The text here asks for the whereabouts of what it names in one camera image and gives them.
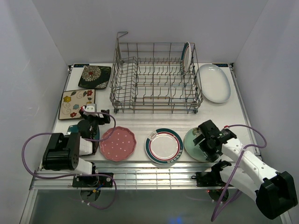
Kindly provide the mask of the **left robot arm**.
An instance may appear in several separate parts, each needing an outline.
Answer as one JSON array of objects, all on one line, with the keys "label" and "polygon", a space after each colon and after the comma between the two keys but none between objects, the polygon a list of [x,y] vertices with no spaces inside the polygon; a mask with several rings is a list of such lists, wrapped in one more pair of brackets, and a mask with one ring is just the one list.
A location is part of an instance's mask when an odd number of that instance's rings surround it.
[{"label": "left robot arm", "polygon": [[94,155],[99,147],[99,126],[110,124],[109,110],[95,111],[95,106],[82,106],[79,114],[83,118],[75,125],[76,130],[67,135],[53,133],[43,155],[42,166],[45,170],[68,171],[83,175],[88,186],[99,182],[98,173],[93,171],[94,165],[81,156]]}]

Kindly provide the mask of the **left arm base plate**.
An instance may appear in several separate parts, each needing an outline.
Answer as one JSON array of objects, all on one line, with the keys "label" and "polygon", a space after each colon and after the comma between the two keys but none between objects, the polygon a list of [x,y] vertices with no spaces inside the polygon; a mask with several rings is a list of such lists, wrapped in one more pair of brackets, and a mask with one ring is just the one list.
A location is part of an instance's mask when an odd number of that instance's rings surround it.
[{"label": "left arm base plate", "polygon": [[74,177],[72,187],[74,188],[98,188],[99,186],[110,188],[113,186],[112,177],[114,173],[100,173],[104,176]]}]

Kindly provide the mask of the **green floral plate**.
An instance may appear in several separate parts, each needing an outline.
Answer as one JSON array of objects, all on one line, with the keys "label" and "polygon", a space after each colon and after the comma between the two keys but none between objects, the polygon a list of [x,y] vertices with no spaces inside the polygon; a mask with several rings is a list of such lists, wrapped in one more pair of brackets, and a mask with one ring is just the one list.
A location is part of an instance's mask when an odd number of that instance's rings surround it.
[{"label": "green floral plate", "polygon": [[207,156],[201,150],[199,145],[194,145],[193,140],[201,135],[201,131],[194,127],[190,129],[184,137],[185,151],[195,160],[199,162],[207,162]]}]

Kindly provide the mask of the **green red rimmed white plate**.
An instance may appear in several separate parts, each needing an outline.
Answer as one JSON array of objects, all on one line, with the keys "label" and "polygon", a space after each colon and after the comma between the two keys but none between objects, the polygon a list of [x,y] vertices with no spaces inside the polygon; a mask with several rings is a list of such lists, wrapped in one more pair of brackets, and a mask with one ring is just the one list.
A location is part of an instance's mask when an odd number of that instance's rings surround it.
[{"label": "green red rimmed white plate", "polygon": [[186,42],[183,47],[181,60],[182,60],[182,75],[188,72],[191,64],[192,59],[192,52],[191,52],[191,44],[189,42]]}]

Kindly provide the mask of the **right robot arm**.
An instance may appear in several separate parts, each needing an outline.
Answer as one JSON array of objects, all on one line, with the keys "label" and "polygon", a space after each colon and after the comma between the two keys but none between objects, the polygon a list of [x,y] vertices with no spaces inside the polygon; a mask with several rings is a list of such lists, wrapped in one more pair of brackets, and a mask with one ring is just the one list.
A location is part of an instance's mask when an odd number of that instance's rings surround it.
[{"label": "right robot arm", "polygon": [[293,177],[286,171],[278,172],[265,164],[251,151],[251,145],[243,145],[236,134],[225,126],[220,130],[208,120],[192,129],[193,144],[203,152],[208,162],[221,155],[229,157],[235,164],[220,160],[209,172],[197,172],[193,179],[197,186],[217,186],[222,191],[220,203],[229,186],[242,192],[256,202],[258,209],[268,219],[287,212],[298,205]]}]

